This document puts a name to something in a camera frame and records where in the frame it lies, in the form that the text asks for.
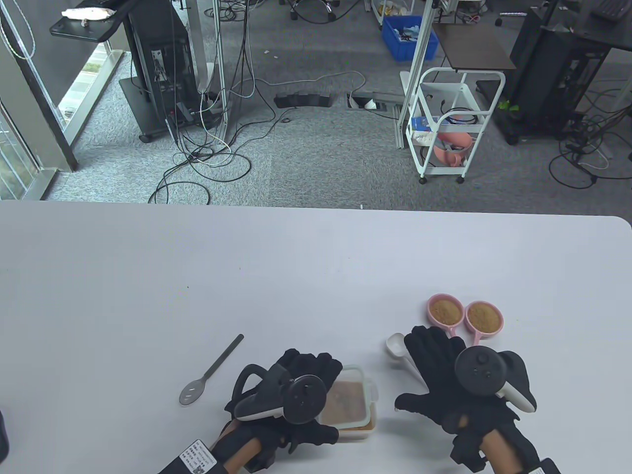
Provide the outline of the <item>person's left hand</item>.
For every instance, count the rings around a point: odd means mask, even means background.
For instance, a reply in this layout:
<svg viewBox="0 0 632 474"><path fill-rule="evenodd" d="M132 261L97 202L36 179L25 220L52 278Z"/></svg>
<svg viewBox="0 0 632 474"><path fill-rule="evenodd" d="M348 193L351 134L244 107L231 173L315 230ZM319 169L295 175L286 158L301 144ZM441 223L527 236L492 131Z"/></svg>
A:
<svg viewBox="0 0 632 474"><path fill-rule="evenodd" d="M288 349L278 363L291 376L318 376L327 389L342 371L340 361L330 354L301 354ZM338 429L321 425L316 420L308 424L293 425L281 417L239 421L235 417L224 426L210 452L228 474L238 474L243 468L266 468L277 449L289 447L289 453L300 444L334 445L339 440Z"/></svg>

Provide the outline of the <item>person's right hand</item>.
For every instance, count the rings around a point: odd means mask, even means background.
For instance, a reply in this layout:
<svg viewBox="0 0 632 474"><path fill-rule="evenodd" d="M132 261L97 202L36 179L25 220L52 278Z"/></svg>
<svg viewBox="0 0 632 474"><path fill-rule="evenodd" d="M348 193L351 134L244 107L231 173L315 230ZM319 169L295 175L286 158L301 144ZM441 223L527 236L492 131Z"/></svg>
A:
<svg viewBox="0 0 632 474"><path fill-rule="evenodd" d="M417 326L404 344L429 392L398 395L395 409L427 417L454 435L451 458L474 473L486 465L496 474L538 467L539 454L515 426L519 417L507 403L496 395L473 395L458 382L455 362L467 347L463 339L449 338L435 326Z"/></svg>

